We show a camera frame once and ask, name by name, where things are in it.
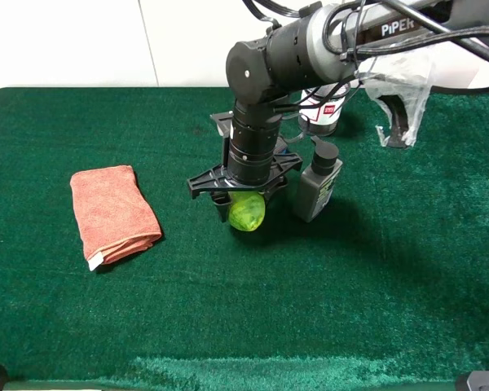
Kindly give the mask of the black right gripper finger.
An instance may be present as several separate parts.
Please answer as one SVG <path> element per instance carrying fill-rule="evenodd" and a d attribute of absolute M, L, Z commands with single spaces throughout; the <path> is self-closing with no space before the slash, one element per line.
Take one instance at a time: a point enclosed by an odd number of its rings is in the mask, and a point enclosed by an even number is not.
<path fill-rule="evenodd" d="M 218 211 L 220 221 L 227 222 L 231 207 L 231 197 L 229 193 L 226 191 L 214 191 L 210 193 L 210 198 Z"/>

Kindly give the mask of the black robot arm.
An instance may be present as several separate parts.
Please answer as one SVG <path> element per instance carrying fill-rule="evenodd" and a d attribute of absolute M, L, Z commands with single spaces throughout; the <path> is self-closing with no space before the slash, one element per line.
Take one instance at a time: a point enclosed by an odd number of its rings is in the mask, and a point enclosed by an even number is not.
<path fill-rule="evenodd" d="M 489 63 L 489 1 L 351 1 L 313 3 L 291 24 L 237 42 L 226 62 L 235 96 L 232 111 L 214 115 L 222 133 L 220 165 L 190 178 L 192 197 L 211 196 L 219 217 L 230 215 L 238 192 L 270 198 L 302 158 L 277 147 L 285 113 L 312 108 L 289 96 L 311 87 L 338 91 L 353 81 L 357 63 L 453 42 Z"/>

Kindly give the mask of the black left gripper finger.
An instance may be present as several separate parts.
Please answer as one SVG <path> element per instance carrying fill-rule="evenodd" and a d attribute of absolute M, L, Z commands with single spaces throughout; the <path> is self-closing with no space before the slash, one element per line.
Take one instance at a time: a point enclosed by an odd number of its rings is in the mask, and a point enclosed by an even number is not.
<path fill-rule="evenodd" d="M 285 189 L 288 184 L 289 181 L 287 178 L 276 178 L 275 180 L 267 184 L 265 188 L 261 190 L 265 205 L 268 205 L 268 203 L 274 198 L 274 196 Z"/>

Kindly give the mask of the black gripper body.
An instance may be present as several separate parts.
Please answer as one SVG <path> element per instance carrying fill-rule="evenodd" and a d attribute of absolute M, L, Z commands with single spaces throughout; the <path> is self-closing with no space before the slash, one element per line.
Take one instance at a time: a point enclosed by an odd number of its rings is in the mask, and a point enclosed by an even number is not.
<path fill-rule="evenodd" d="M 276 154 L 271 161 L 267 179 L 258 184 L 239 182 L 230 176 L 225 166 L 216 165 L 200 175 L 189 178 L 187 186 L 192 199 L 205 192 L 263 191 L 288 171 L 299 171 L 301 167 L 302 158 L 297 153 Z"/>

